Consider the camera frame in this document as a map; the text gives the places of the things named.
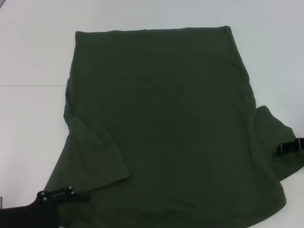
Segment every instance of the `white background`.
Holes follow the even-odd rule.
[[[0,9],[0,195],[30,204],[68,133],[64,93],[75,31],[232,28],[257,106],[304,136],[301,0],[7,0]],[[282,182],[287,205],[255,228],[304,227],[304,169]]]

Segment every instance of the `t-shirt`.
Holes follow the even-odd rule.
[[[46,190],[66,228],[245,228],[286,203],[304,152],[256,108],[230,27],[76,33],[69,135]]]

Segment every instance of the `black clamp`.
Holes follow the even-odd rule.
[[[285,153],[298,152],[304,150],[304,138],[297,138],[292,142],[285,142],[279,144],[276,148],[276,153],[282,155]]]

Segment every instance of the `green fabric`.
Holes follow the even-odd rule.
[[[230,27],[76,33],[69,136],[46,186],[92,190],[67,228],[244,228],[286,203],[304,152],[256,103]]]

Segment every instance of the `white surface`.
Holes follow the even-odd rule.
[[[65,88],[51,85],[66,84],[75,31],[229,25],[257,106],[268,106],[296,136],[303,137],[303,11],[300,0],[7,0],[0,9],[4,206],[31,203],[63,148]],[[282,184],[287,206],[255,228],[304,227],[304,170]]]

